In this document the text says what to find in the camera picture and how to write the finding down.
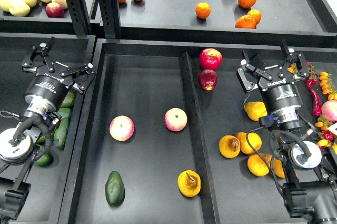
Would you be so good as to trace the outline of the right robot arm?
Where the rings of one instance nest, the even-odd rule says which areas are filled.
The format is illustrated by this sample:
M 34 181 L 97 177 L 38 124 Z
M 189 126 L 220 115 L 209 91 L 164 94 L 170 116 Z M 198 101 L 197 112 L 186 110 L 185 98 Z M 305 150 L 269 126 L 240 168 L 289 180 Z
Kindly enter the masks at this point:
M 303 102 L 296 81 L 309 77 L 305 57 L 281 45 L 281 65 L 266 66 L 257 53 L 242 52 L 236 74 L 246 93 L 259 90 L 267 114 L 260 128 L 272 132 L 269 148 L 281 162 L 285 183 L 276 187 L 291 218 L 336 223 L 336 153 L 311 139 L 314 126 L 298 113 Z

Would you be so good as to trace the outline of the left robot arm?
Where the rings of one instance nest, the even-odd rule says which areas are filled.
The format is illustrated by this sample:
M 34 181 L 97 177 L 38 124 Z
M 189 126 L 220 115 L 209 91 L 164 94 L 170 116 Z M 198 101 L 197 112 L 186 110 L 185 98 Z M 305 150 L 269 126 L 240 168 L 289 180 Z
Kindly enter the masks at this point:
M 14 180 L 1 178 L 1 223 L 16 220 L 28 197 L 31 185 L 25 180 L 34 163 L 48 155 L 54 143 L 52 133 L 59 127 L 58 113 L 70 89 L 84 94 L 95 78 L 91 64 L 70 68 L 52 61 L 49 52 L 55 43 L 31 46 L 22 61 L 23 72 L 34 74 L 24 93 L 28 104 L 21 114 L 1 111 L 2 117 L 18 119 L 18 125 L 1 133 L 1 160 L 8 167 L 21 165 Z

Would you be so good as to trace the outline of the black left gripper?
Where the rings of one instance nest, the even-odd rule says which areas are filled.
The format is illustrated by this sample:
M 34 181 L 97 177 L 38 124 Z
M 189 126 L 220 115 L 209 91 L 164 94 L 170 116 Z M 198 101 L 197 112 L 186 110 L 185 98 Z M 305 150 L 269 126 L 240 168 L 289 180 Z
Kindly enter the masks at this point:
M 22 70 L 35 73 L 24 94 L 30 112 L 56 112 L 70 89 L 84 94 L 96 77 L 91 63 L 70 69 L 59 62 L 52 62 L 49 51 L 55 40 L 51 37 L 39 47 L 32 45 L 22 60 Z M 33 61 L 37 56 L 43 58 L 44 65 L 35 66 Z

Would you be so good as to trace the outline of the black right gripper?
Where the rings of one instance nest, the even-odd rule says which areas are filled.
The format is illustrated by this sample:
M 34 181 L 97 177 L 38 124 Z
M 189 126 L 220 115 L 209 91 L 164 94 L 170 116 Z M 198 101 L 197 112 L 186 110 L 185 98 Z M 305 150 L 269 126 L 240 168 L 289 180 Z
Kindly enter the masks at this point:
M 242 51 L 243 60 L 236 76 L 245 93 L 259 90 L 269 115 L 297 115 L 303 102 L 294 80 L 308 78 L 308 68 L 303 53 L 289 48 L 285 40 L 281 40 L 280 47 L 285 56 L 283 65 L 267 69 L 258 52 Z M 287 71 L 291 63 L 297 64 L 299 71 L 296 75 Z

